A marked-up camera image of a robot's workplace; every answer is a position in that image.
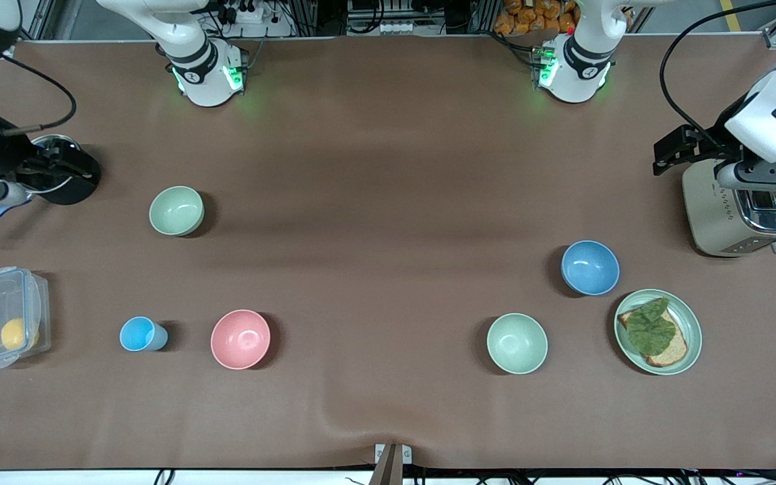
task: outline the toast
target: toast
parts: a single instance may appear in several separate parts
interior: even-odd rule
[[[631,313],[634,313],[634,310],[626,311],[618,316],[618,321],[622,322],[624,328],[628,328],[628,318],[631,317]],[[660,355],[647,356],[643,354],[643,357],[645,357],[646,362],[648,362],[650,366],[671,366],[680,362],[681,359],[687,356],[687,341],[684,340],[684,334],[681,334],[681,327],[678,326],[678,323],[672,318],[672,314],[669,313],[669,310],[664,311],[662,317],[663,319],[672,322],[672,325],[675,325],[675,335],[672,337],[669,347],[666,347],[666,350]]]

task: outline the lettuce leaf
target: lettuce leaf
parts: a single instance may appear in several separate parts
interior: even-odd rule
[[[668,298],[658,298],[634,310],[628,317],[628,340],[640,353],[659,356],[675,337],[675,325],[663,319]]]

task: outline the bowl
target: bowl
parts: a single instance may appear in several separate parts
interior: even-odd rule
[[[657,300],[657,298],[662,297],[669,298],[669,314],[672,316],[672,319],[675,320],[678,327],[681,328],[681,334],[684,335],[684,341],[687,343],[687,355],[671,366],[653,366],[646,362],[646,358],[643,357],[643,354],[631,344],[631,339],[628,338],[628,329],[624,328],[622,322],[618,320],[619,315],[627,313],[627,311],[635,310],[640,306],[649,303],[651,300]],[[703,349],[703,332],[699,327],[699,320],[693,313],[693,310],[691,310],[681,298],[663,290],[648,288],[632,292],[632,294],[624,297],[622,303],[616,308],[614,325],[616,341],[618,342],[618,346],[622,348],[624,355],[627,356],[631,362],[634,362],[638,368],[641,368],[643,371],[649,372],[650,374],[681,374],[681,372],[686,371],[696,363],[697,359],[699,359],[699,352]]]
[[[487,351],[493,362],[511,374],[529,374],[547,358],[547,334],[541,323],[523,313],[496,319],[487,332]]]
[[[561,257],[561,277],[580,294],[605,294],[616,287],[618,276],[616,255],[596,240],[574,242]]]
[[[148,221],[166,236],[186,236],[202,224],[205,205],[199,193],[177,185],[161,191],[148,208]]]
[[[241,370],[262,360],[271,343],[268,323],[256,311],[227,313],[212,331],[212,355],[225,368]]]

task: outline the yellow food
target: yellow food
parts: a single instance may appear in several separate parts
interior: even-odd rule
[[[2,327],[2,344],[7,350],[17,350],[26,343],[26,329],[22,319],[10,319],[5,326]],[[32,337],[32,344],[28,346],[30,349],[34,347],[34,344],[38,343],[38,334]]]

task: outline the green plate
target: green plate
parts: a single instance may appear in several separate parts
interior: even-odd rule
[[[681,334],[684,335],[684,341],[687,342],[687,355],[671,366],[651,366],[638,353],[634,345],[631,344],[631,341],[628,339],[628,331],[624,328],[622,322],[618,321],[618,316],[626,311],[635,310],[651,300],[657,300],[657,298],[662,297],[669,298],[669,313],[672,314],[672,319],[675,320],[675,323],[678,323],[678,326],[681,327]],[[626,296],[616,310],[615,325],[616,340],[618,341],[618,346],[622,348],[624,355],[631,362],[634,362],[638,368],[651,374],[676,375],[686,371],[693,365],[693,362],[697,361],[699,351],[703,347],[703,332],[699,328],[699,320],[693,314],[693,310],[684,301],[681,301],[681,298],[662,290],[646,289],[632,292],[632,294]]]

